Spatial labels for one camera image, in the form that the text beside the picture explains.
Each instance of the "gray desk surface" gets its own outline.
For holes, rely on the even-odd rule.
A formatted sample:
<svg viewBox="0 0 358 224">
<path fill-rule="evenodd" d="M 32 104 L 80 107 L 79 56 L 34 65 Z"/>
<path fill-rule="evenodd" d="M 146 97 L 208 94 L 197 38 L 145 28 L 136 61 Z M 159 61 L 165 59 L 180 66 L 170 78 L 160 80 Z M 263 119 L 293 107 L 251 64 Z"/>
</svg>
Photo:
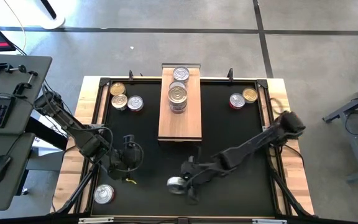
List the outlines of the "gray desk surface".
<svg viewBox="0 0 358 224">
<path fill-rule="evenodd" d="M 27 100 L 34 102 L 38 97 L 41 90 L 42 83 L 45 80 L 49 66 L 52 62 L 51 57 L 41 56 L 19 56 L 19 55 L 0 55 L 0 63 L 10 63 L 13 67 L 24 65 L 27 71 L 35 71 L 38 73 L 37 77 L 31 80 L 32 88 L 24 90 L 23 94 Z M 21 82 L 27 82 L 30 75 L 15 71 L 12 74 L 1 72 L 0 73 L 0 93 L 12 94 L 16 85 Z M 24 128 L 29 120 L 32 107 L 30 104 L 22 101 L 15 100 L 14 108 L 9 115 L 9 119 L 4 128 L 0 128 L 0 134 L 20 134 L 23 133 Z"/>
<path fill-rule="evenodd" d="M 39 95 L 42 83 L 45 80 L 45 76 L 52 62 L 52 58 L 0 55 L 0 63 L 3 62 L 10 63 L 14 67 L 25 65 L 27 71 L 33 70 L 39 74 L 38 77 L 34 77 L 31 81 L 33 88 L 25 90 L 24 92 L 28 97 L 28 100 L 33 102 Z M 1 72 L 0 93 L 4 92 L 11 94 L 18 83 L 27 82 L 29 78 L 29 74 L 20 72 L 14 72 L 12 74 Z M 23 133 L 30 118 L 31 111 L 32 107 L 28 103 L 21 100 L 16 100 L 14 102 L 12 113 L 5 128 L 0 129 L 0 155 L 6 154 L 18 135 Z M 10 156 L 12 157 L 12 161 L 9 164 L 5 178 L 0 182 L 0 210 L 9 208 L 12 198 L 17 192 L 34 138 L 35 134 L 23 134 L 11 150 Z"/>
<path fill-rule="evenodd" d="M 8 151 L 16 138 L 17 136 L 14 135 L 0 136 L 0 155 Z M 0 210 L 6 210 L 11 205 L 27 164 L 34 138 L 35 134 L 23 134 L 10 153 L 13 160 L 6 171 L 5 178 L 0 182 Z"/>
</svg>

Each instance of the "black table surface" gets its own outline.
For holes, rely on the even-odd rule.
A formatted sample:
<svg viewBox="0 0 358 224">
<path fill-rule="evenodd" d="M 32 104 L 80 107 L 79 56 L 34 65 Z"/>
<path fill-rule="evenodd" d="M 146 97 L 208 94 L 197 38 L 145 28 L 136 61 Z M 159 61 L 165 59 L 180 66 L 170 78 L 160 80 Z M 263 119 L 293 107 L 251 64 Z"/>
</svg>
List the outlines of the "black table surface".
<svg viewBox="0 0 358 224">
<path fill-rule="evenodd" d="M 229 97 L 242 93 L 255 83 L 222 85 L 201 82 L 202 150 L 200 161 L 231 146 L 238 146 L 262 131 L 258 101 L 241 110 L 229 107 Z M 260 150 L 245 159 L 231 175 L 216 178 L 200 188 L 200 202 L 190 205 L 184 195 L 167 190 L 167 180 L 180 174 L 180 165 L 188 156 L 198 154 L 191 142 L 160 142 L 158 119 L 161 84 L 126 85 L 127 96 L 139 95 L 144 108 L 135 113 L 118 111 L 109 104 L 106 125 L 114 133 L 114 147 L 122 147 L 122 137 L 135 135 L 145 151 L 142 167 L 133 173 L 137 185 L 112 180 L 100 170 L 97 185 L 109 184 L 116 191 L 112 202 L 93 202 L 92 215 L 118 216 L 186 216 L 186 217 L 250 217 L 272 216 L 274 207 L 267 170 L 267 155 Z"/>
<path fill-rule="evenodd" d="M 7 62 L 13 67 L 25 65 L 27 71 L 33 70 L 39 75 L 31 81 L 32 89 L 25 90 L 24 94 L 27 100 L 33 102 L 38 97 L 42 83 L 52 62 L 51 57 L 39 56 L 18 56 L 18 55 L 0 55 L 0 63 Z M 27 82 L 29 74 L 23 74 L 18 71 L 10 74 L 1 72 L 0 74 L 0 93 L 12 94 L 16 85 L 20 82 Z M 30 104 L 16 99 L 5 128 L 0 128 L 0 155 L 8 152 L 12 143 L 23 133 L 26 124 L 30 118 L 32 107 Z M 13 196 L 20 185 L 25 165 L 31 150 L 35 135 L 32 133 L 23 134 L 11 150 L 12 161 L 6 171 L 5 178 L 0 182 L 0 210 L 9 208 Z"/>
</svg>

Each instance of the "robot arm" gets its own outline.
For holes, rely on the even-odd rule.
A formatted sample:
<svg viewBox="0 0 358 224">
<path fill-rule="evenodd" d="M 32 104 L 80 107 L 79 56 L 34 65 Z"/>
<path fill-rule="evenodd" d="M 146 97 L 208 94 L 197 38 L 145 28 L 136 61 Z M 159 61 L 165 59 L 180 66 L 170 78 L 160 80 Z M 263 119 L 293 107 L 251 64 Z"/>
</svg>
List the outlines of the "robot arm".
<svg viewBox="0 0 358 224">
<path fill-rule="evenodd" d="M 63 107 L 61 96 L 49 91 L 46 86 L 42 89 L 43 95 L 34 102 L 34 108 L 42 115 L 50 116 L 54 119 L 67 134 L 75 140 L 79 152 L 92 164 L 101 164 L 109 176 L 114 179 L 129 178 L 129 172 L 140 166 L 143 152 L 140 146 L 133 142 L 133 136 L 124 138 L 124 149 L 114 149 L 111 142 L 108 142 L 101 131 L 110 129 L 98 126 L 88 126 L 81 124 Z M 102 158 L 108 157 L 109 165 L 105 168 Z"/>
<path fill-rule="evenodd" d="M 190 157 L 181 165 L 181 177 L 171 177 L 167 186 L 173 194 L 187 194 L 196 198 L 196 188 L 213 177 L 233 172 L 244 158 L 266 144 L 284 145 L 288 139 L 297 139 L 305 126 L 294 112 L 285 111 L 264 132 L 240 146 L 227 148 L 212 157 L 213 162 L 198 164 Z"/>
</svg>

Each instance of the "white cable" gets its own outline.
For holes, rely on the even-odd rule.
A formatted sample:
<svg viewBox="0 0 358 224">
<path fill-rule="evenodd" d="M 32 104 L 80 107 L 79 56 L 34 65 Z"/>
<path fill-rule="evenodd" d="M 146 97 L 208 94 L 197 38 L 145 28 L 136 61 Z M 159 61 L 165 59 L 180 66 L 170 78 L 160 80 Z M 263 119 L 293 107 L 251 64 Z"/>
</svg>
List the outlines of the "white cable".
<svg viewBox="0 0 358 224">
<path fill-rule="evenodd" d="M 24 35 L 24 45 L 23 45 L 23 47 L 22 47 L 22 50 L 24 51 L 24 49 L 25 49 L 25 45 L 26 45 L 26 43 L 27 43 L 27 36 L 26 36 L 26 34 L 25 34 L 25 31 L 24 31 L 24 27 L 23 27 L 23 25 L 22 25 L 22 22 L 20 21 L 20 19 L 18 18 L 18 16 L 16 15 L 16 13 L 13 11 L 13 9 L 9 6 L 9 4 L 6 2 L 6 0 L 4 0 L 4 2 L 5 2 L 5 4 L 6 4 L 6 6 L 11 10 L 11 12 L 14 14 L 14 16 L 16 17 L 16 19 L 17 19 L 17 21 L 19 22 L 19 24 L 20 24 L 20 27 L 22 28 L 22 32 L 23 32 L 23 35 Z"/>
</svg>

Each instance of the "gray floor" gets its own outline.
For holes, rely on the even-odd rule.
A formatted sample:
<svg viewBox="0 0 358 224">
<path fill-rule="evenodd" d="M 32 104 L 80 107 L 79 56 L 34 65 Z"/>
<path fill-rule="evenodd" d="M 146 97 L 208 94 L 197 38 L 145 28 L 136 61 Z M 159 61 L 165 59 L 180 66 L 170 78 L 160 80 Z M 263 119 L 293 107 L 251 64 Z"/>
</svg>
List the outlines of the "gray floor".
<svg viewBox="0 0 358 224">
<path fill-rule="evenodd" d="M 257 28 L 252 0 L 51 2 L 69 27 Z M 358 0 L 259 0 L 259 6 L 264 29 L 358 30 Z M 17 24 L 14 17 L 0 18 L 0 26 Z M 23 44 L 21 32 L 4 33 Z M 315 214 L 358 221 L 358 183 L 346 183 L 356 161 L 339 122 L 321 120 L 356 97 L 358 35 L 266 35 L 266 42 L 273 75 L 285 79 L 291 108 L 307 127 L 300 146 Z M 26 52 L 53 57 L 47 80 L 71 109 L 85 75 L 131 69 L 155 76 L 161 63 L 190 62 L 201 63 L 202 76 L 223 77 L 230 67 L 236 77 L 267 76 L 258 34 L 28 32 Z M 15 198 L 0 217 L 48 213 L 57 177 L 30 173 L 26 186 L 34 192 Z"/>
</svg>

